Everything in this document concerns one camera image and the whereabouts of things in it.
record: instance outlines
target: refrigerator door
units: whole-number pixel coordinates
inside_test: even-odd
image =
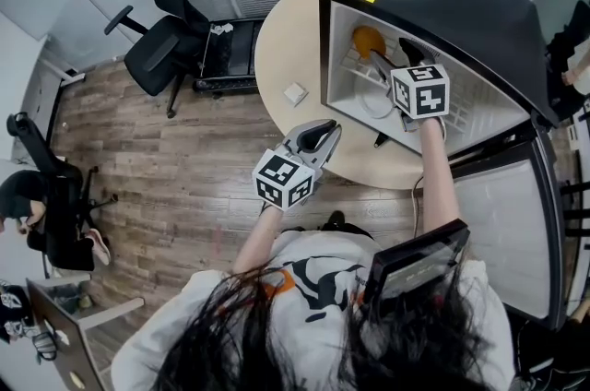
[[[565,318],[563,220],[547,134],[453,168],[471,248],[508,310],[549,328]]]

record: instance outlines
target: round table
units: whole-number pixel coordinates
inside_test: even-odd
[[[320,102],[318,0],[280,0],[260,30],[254,58],[260,95],[283,134],[295,125],[335,119],[342,138],[325,166],[330,172],[378,188],[412,188],[422,173],[421,157],[394,141],[375,148],[376,131]],[[309,94],[293,107],[284,91],[295,82]]]

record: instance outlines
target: white plate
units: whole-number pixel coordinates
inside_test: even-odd
[[[354,83],[357,102],[372,119],[383,119],[394,109],[394,103],[387,97],[387,89],[357,77]]]

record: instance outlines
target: wooden floor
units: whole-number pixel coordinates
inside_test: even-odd
[[[169,120],[169,93],[151,98],[123,64],[110,65],[65,89],[54,125],[57,155],[82,169],[99,166],[94,197],[116,193],[120,199],[97,213],[113,262],[97,267],[88,292],[102,307],[146,300],[139,312],[92,332],[105,375],[126,338],[193,273],[230,268],[262,204],[253,194],[252,169],[282,140],[258,95],[213,101],[186,82],[178,115]],[[315,229],[340,209],[383,246],[411,235],[409,191],[361,186],[329,173],[323,181],[305,206],[285,216],[283,228]]]

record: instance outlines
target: black shoe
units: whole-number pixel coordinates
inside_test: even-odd
[[[332,224],[335,226],[344,225],[346,222],[344,218],[344,213],[341,210],[335,210],[332,214],[330,214],[330,218],[328,219],[328,224]]]

